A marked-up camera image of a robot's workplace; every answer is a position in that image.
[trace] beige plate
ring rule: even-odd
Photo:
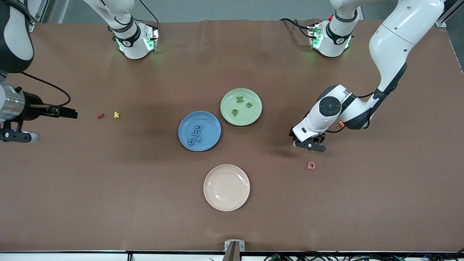
[[[250,181],[241,168],[224,164],[208,173],[203,192],[213,208],[233,211],[240,208],[248,199]]]

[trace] green plate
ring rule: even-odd
[[[222,116],[226,121],[237,126],[254,123],[262,110],[263,105],[259,96],[245,88],[228,92],[221,101]]]

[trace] black cable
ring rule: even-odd
[[[156,18],[156,16],[150,11],[150,9],[148,9],[148,7],[142,2],[142,0],[139,0],[140,3],[143,5],[143,7],[145,7],[145,9],[151,14],[153,15],[153,17],[155,18],[156,20],[156,28],[160,28],[159,25],[160,25],[160,22],[158,21],[158,18]]]
[[[337,133],[337,132],[342,131],[344,128],[345,128],[345,126],[341,127],[339,130],[326,130],[326,132],[328,132],[328,133]]]
[[[292,21],[292,20],[290,20],[290,19],[288,19],[288,18],[282,18],[282,19],[280,19],[279,21],[288,21],[288,22],[292,23],[294,26],[300,27],[301,29],[308,29],[307,27],[297,25],[294,21]]]
[[[412,255],[412,253],[409,253],[409,254],[406,255],[405,257],[402,257],[402,259],[408,258],[410,255]]]
[[[305,259],[306,259],[307,261],[314,261],[314,260],[317,259],[317,258],[322,259],[322,261],[326,261],[326,260],[324,259],[324,257],[326,257],[326,256],[325,256],[324,254],[322,254],[322,253],[312,251],[312,252],[307,253],[307,254],[311,254],[311,255],[315,256],[315,257],[312,258],[311,260],[310,260],[309,258],[306,258],[306,257],[305,257]]]
[[[459,259],[457,259],[456,257],[451,257],[449,253],[446,253],[446,259],[447,260],[454,259],[455,261],[459,261]]]
[[[358,96],[358,98],[365,98],[365,97],[367,97],[367,96],[371,96],[373,93],[374,93],[374,92],[371,92],[370,94],[366,94],[366,95],[364,95],[364,96]]]
[[[291,257],[289,257],[289,256],[287,256],[287,255],[284,255],[283,257],[284,257],[287,261],[294,261],[293,258],[291,258]]]
[[[290,20],[290,19],[288,19],[288,18],[282,18],[282,19],[280,19],[279,21],[288,21],[288,22],[292,23],[294,26],[297,26],[298,29],[300,29],[300,32],[301,32],[304,36],[306,36],[306,37],[308,37],[308,38],[311,38],[311,39],[316,39],[315,36],[310,36],[310,35],[305,34],[305,33],[303,32],[303,29],[306,29],[306,30],[307,30],[308,27],[301,26],[301,25],[298,23],[298,20],[296,20],[296,19],[295,19],[294,21],[292,21],[292,20]]]
[[[392,91],[394,91],[394,90],[396,89],[397,86],[398,86],[398,83],[395,84],[395,86],[394,86],[391,90],[389,90],[388,92],[385,92],[384,95],[387,96],[388,94],[392,93]],[[364,127],[363,129],[369,128],[369,125],[370,125],[370,123],[371,123],[371,116],[372,116],[371,113],[372,113],[372,109],[373,109],[373,108],[370,108],[370,109],[369,109],[369,113],[367,114],[367,126]]]
[[[308,37],[308,38],[311,38],[311,39],[316,39],[316,36],[310,36],[310,35],[305,34],[305,33],[303,32],[303,29],[301,29],[301,26],[300,26],[300,24],[298,24],[298,21],[297,21],[296,19],[295,19],[295,23],[296,23],[296,26],[298,26],[298,29],[300,29],[300,32],[301,32],[304,36],[306,36],[306,37]]]
[[[344,128],[345,128],[345,126],[343,126],[341,129],[339,129],[339,130],[337,130],[337,131],[335,131],[335,132],[331,132],[331,133],[337,133],[337,132],[339,132],[339,131],[342,131]],[[339,261],[338,258],[337,258],[336,256],[332,255],[332,254],[325,253],[325,255],[326,255],[327,258],[330,259],[330,260],[332,260],[330,257],[333,257],[333,258],[335,258],[336,261]]]
[[[68,103],[71,102],[71,96],[70,96],[65,90],[61,89],[60,87],[58,87],[58,86],[56,86],[56,85],[54,85],[54,84],[51,84],[51,83],[49,83],[49,82],[47,82],[47,81],[44,81],[44,80],[42,80],[42,79],[40,79],[40,78],[37,78],[37,77],[35,77],[35,76],[32,76],[32,75],[30,75],[30,74],[28,74],[28,73],[21,72],[21,74],[24,74],[24,75],[26,75],[26,76],[28,76],[28,77],[31,77],[32,79],[37,80],[37,81],[39,81],[39,82],[42,82],[42,83],[44,83],[44,84],[48,84],[48,85],[50,85],[51,87],[53,87],[53,88],[59,90],[60,92],[64,93],[64,94],[68,97],[68,100],[67,100],[65,103],[59,104],[59,105],[50,105],[50,108],[62,107],[62,106],[65,106],[65,105],[67,105]]]
[[[115,17],[113,17],[113,19],[114,19],[114,20],[115,20],[115,21],[116,21],[118,24],[120,24],[120,25],[122,25],[122,26],[128,26],[128,25],[130,24],[130,22],[129,22],[129,23],[127,23],[127,24],[123,24],[123,23],[121,23],[120,21],[118,21],[118,20],[116,19],[116,16],[115,16]]]

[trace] gray floor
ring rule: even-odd
[[[56,12],[49,22],[104,23],[84,1],[55,0]],[[143,0],[160,22],[196,22],[203,20],[278,20],[291,18],[326,19],[333,14],[329,0]],[[381,0],[363,6],[364,19],[383,20],[396,7],[397,0]],[[131,11],[137,19],[153,20],[142,4],[135,0]],[[446,22],[454,50],[464,62],[464,7]]]

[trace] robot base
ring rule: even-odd
[[[327,36],[326,27],[328,23],[329,21],[325,20],[322,23],[314,25],[312,28],[308,28],[308,35],[316,37],[316,39],[309,38],[309,46],[311,49],[318,50],[323,56],[337,57],[348,48],[351,36],[346,41],[344,40],[342,44],[336,45]]]
[[[116,42],[119,45],[119,50],[124,53],[124,55],[129,59],[142,59],[149,52],[156,51],[156,45],[158,43],[158,28],[147,25],[141,22],[135,22],[135,24],[140,28],[141,34],[139,39],[137,39],[131,47],[125,46],[124,41]]]

